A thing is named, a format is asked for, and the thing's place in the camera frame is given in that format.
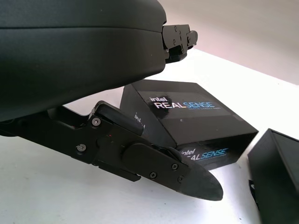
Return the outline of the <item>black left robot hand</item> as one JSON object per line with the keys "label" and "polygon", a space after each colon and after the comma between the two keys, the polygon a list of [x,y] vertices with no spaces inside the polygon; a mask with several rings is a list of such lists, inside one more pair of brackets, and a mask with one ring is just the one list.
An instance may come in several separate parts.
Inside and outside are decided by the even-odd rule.
{"label": "black left robot hand", "polygon": [[98,102],[88,115],[65,107],[162,72],[184,59],[198,34],[166,25],[156,0],[3,0],[0,3],[0,134],[20,137],[102,170],[150,179],[219,201],[201,165],[142,137],[143,126]]}

